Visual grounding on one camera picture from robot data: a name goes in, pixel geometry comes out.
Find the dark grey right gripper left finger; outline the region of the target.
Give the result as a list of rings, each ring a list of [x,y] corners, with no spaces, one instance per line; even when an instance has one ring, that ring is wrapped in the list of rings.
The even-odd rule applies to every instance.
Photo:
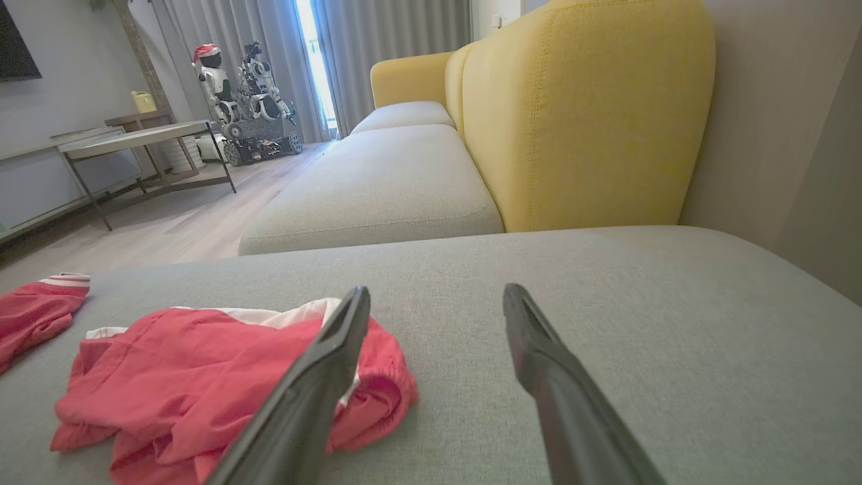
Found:
[[[369,317],[368,289],[351,289],[234,440],[207,484],[317,483],[337,405],[353,387]]]

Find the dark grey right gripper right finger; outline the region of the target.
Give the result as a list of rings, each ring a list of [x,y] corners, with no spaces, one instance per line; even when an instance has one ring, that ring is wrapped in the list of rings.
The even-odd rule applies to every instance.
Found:
[[[554,484],[663,484],[647,452],[530,293],[504,289],[515,377],[535,400]]]

